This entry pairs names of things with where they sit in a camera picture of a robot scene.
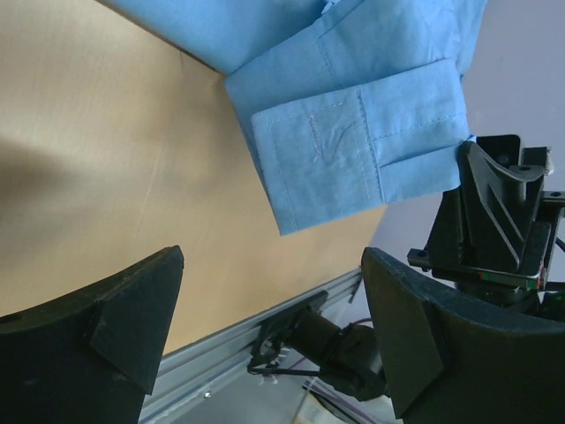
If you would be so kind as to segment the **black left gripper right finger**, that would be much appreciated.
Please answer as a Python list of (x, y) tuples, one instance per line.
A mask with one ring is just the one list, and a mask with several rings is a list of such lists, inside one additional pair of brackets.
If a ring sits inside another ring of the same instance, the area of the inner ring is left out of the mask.
[(398, 419), (563, 422), (561, 322), (475, 299), (378, 248), (361, 269)]

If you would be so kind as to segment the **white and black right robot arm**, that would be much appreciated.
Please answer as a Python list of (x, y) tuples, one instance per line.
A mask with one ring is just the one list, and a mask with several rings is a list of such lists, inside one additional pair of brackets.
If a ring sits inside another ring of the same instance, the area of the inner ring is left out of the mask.
[(457, 158), (463, 182), (426, 245), (406, 262), (364, 251), (370, 324), (339, 328), (309, 309), (289, 339), (321, 380), (389, 395), (399, 413), (434, 393), (516, 405), (564, 384), (564, 286), (546, 277), (564, 199), (544, 188), (549, 150), (490, 136)]

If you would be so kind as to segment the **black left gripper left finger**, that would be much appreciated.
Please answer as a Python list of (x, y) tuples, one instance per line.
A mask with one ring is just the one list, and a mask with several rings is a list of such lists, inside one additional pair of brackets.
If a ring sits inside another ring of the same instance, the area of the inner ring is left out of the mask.
[(1, 319), (3, 423), (136, 423), (153, 392), (185, 258), (162, 250)]

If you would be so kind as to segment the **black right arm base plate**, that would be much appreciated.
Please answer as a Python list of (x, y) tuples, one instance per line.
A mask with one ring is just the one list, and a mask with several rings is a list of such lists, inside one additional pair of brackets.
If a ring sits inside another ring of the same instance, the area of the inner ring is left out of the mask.
[(320, 371), (283, 369), (275, 363), (284, 348), (300, 353), (318, 367), (325, 367), (342, 339), (343, 330), (321, 314), (328, 292), (320, 291), (272, 315), (260, 325), (260, 333), (247, 365), (251, 375), (319, 376)]

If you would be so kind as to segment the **light blue long sleeve shirt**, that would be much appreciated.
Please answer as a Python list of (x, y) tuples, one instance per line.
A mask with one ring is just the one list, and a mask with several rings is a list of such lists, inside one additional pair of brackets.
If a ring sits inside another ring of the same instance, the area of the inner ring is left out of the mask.
[(483, 1), (114, 1), (221, 72), (281, 234), (459, 186)]

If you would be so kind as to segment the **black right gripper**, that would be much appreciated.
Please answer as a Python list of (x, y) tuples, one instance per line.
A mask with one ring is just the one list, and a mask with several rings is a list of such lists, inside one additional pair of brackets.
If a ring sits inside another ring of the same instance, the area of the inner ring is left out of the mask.
[(516, 134), (479, 136), (458, 158), (461, 188), (442, 195), (426, 245), (407, 261), (477, 299), (540, 318), (564, 316), (564, 284), (548, 275), (564, 194), (541, 192), (549, 148)]

